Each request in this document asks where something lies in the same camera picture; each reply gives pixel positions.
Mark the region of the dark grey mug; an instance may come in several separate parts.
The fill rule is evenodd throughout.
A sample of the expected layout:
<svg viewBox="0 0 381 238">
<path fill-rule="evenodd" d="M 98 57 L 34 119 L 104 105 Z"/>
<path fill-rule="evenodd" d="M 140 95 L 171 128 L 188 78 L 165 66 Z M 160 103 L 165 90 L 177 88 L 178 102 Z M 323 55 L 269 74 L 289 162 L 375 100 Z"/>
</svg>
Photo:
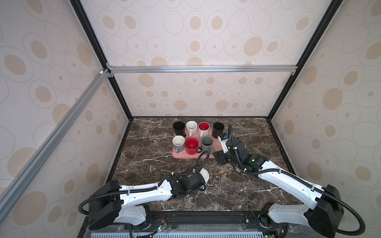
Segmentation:
<svg viewBox="0 0 381 238">
<path fill-rule="evenodd" d="M 213 138 L 209 136 L 205 136 L 201 139 L 201 148 L 202 151 L 209 151 L 210 154 L 213 154 L 215 152 L 215 149 L 213 147 Z"/>
</svg>

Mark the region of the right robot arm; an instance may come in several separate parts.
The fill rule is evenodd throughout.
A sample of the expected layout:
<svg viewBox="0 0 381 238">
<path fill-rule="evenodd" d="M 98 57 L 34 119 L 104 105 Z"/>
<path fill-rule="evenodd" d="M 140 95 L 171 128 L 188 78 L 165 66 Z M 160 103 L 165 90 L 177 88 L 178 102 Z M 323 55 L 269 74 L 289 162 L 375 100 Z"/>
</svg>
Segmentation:
<svg viewBox="0 0 381 238">
<path fill-rule="evenodd" d="M 301 205 L 267 203 L 258 215 L 264 228 L 272 223 L 293 223 L 309 226 L 327 238 L 335 236 L 344 214 L 343 206 L 337 202 L 339 193 L 336 188 L 309 183 L 260 154 L 250 154 L 238 138 L 224 133 L 218 141 L 222 149 L 214 156 L 219 164 L 231 163 L 244 174 L 268 181 L 302 202 Z"/>
</svg>

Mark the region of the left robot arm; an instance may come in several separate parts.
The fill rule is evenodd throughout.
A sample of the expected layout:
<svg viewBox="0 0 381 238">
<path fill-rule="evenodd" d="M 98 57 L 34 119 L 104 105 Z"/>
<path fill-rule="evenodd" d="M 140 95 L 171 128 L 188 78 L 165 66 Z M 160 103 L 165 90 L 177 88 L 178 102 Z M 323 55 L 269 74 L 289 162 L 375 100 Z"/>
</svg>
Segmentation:
<svg viewBox="0 0 381 238">
<path fill-rule="evenodd" d="M 114 223 L 139 226 L 150 219 L 147 203 L 195 197 L 206 189 L 206 169 L 190 175 L 170 174 L 162 183 L 136 186 L 110 181 L 82 202 L 78 211 L 89 219 L 89 230 L 99 230 Z"/>
</svg>

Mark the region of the black mug white rim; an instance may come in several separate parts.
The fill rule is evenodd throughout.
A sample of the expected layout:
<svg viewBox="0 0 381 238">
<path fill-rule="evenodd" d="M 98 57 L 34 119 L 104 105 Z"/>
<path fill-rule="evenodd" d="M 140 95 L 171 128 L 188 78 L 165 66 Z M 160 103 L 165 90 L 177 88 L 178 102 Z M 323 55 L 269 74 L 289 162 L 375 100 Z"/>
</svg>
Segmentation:
<svg viewBox="0 0 381 238">
<path fill-rule="evenodd" d="M 212 137 L 218 139 L 218 137 L 224 133 L 224 124 L 221 122 L 216 122 L 212 127 Z"/>
</svg>

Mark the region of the grey mug white interior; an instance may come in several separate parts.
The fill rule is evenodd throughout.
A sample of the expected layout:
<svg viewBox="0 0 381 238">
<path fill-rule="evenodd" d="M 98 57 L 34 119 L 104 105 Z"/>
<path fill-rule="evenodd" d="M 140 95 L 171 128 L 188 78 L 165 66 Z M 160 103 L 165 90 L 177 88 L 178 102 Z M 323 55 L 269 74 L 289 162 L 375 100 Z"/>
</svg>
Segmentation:
<svg viewBox="0 0 381 238">
<path fill-rule="evenodd" d="M 176 154 L 182 152 L 185 148 L 185 138 L 182 135 L 177 135 L 172 139 L 172 145 Z"/>
</svg>

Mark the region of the pink mug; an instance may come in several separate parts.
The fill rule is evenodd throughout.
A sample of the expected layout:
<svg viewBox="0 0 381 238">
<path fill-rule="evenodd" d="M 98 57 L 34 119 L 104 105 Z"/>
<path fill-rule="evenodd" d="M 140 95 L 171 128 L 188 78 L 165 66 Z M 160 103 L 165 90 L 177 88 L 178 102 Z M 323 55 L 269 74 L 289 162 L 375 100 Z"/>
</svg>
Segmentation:
<svg viewBox="0 0 381 238">
<path fill-rule="evenodd" d="M 198 131 L 198 123 L 195 121 L 188 121 L 186 123 L 186 131 L 189 137 L 195 136 Z"/>
</svg>

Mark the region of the red mug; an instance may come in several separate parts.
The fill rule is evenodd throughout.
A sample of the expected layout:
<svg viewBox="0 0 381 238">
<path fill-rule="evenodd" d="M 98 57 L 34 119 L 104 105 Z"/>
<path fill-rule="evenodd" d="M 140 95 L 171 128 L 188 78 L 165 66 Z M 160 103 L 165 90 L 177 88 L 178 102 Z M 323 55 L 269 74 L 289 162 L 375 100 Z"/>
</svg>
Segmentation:
<svg viewBox="0 0 381 238">
<path fill-rule="evenodd" d="M 202 152 L 199 141 L 196 138 L 188 138 L 185 141 L 185 149 L 188 155 L 195 155 Z"/>
</svg>

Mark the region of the white mug front row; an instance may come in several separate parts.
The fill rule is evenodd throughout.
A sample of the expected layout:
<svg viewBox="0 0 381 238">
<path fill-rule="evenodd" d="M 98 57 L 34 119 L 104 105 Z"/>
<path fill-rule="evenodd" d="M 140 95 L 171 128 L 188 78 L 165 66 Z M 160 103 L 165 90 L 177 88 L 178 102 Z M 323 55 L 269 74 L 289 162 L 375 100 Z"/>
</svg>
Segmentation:
<svg viewBox="0 0 381 238">
<path fill-rule="evenodd" d="M 207 122 L 201 122 L 198 124 L 198 134 L 200 137 L 209 136 L 210 124 Z"/>
</svg>

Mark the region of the black mug white base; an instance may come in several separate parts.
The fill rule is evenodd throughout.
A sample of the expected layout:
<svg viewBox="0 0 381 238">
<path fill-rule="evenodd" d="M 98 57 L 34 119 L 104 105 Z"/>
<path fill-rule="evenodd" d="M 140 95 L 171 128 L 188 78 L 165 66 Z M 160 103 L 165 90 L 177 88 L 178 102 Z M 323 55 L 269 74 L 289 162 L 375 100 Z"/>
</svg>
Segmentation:
<svg viewBox="0 0 381 238">
<path fill-rule="evenodd" d="M 173 124 L 173 130 L 176 136 L 186 137 L 186 124 L 184 122 L 178 121 Z"/>
</svg>

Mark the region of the white ribbed mug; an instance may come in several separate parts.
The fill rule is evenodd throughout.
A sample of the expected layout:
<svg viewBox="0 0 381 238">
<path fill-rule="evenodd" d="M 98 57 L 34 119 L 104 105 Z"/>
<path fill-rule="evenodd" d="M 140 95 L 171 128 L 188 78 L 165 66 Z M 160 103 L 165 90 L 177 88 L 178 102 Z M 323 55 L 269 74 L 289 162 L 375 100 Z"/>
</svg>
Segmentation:
<svg viewBox="0 0 381 238">
<path fill-rule="evenodd" d="M 202 175 L 205 183 L 208 183 L 209 179 L 210 179 L 210 175 L 209 175 L 209 172 L 206 170 L 206 169 L 201 169 L 199 171 L 199 173 Z"/>
</svg>

